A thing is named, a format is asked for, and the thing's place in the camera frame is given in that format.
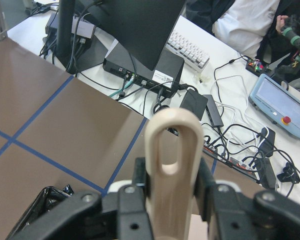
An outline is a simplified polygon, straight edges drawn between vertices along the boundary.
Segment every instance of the blue tablet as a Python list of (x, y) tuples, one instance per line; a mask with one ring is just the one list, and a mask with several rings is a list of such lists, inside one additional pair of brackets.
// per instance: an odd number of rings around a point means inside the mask
[(261, 74), (249, 101), (273, 124), (300, 140), (300, 100), (283, 89), (266, 74)]

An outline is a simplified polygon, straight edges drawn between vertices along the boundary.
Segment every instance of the keyboard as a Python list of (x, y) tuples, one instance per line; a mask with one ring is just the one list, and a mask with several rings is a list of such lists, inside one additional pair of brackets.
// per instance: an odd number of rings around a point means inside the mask
[(210, 56), (205, 51), (176, 31), (171, 33), (165, 47), (182, 57), (185, 63), (199, 73), (202, 72), (210, 59)]

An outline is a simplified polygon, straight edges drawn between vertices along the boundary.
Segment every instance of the barcode label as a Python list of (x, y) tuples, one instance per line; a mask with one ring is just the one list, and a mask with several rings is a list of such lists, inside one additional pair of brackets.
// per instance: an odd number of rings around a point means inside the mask
[(152, 77), (152, 80), (159, 83), (159, 84), (164, 84), (165, 83), (164, 86), (166, 86), (168, 88), (171, 88), (172, 87), (172, 81), (174, 80), (174, 78), (167, 75), (167, 74), (164, 74), (161, 71), (155, 70), (154, 74), (153, 74), (153, 77)]

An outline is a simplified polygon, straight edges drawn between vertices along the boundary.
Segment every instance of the hand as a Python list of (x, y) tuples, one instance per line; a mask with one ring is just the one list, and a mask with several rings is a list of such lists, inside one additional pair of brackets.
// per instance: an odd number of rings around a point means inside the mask
[(281, 28), (285, 25), (285, 19), (287, 19), (288, 16), (286, 15), (279, 15), (276, 17), (276, 26), (275, 30), (278, 32), (279, 35), (281, 35)]

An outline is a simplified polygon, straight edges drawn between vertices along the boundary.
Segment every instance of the red emergency stop button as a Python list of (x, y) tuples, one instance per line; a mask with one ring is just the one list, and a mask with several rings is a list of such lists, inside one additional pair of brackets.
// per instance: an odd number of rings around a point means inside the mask
[(288, 116), (284, 116), (283, 118), (281, 118), (281, 121), (284, 125), (288, 125), (289, 123), (291, 123), (291, 118)]

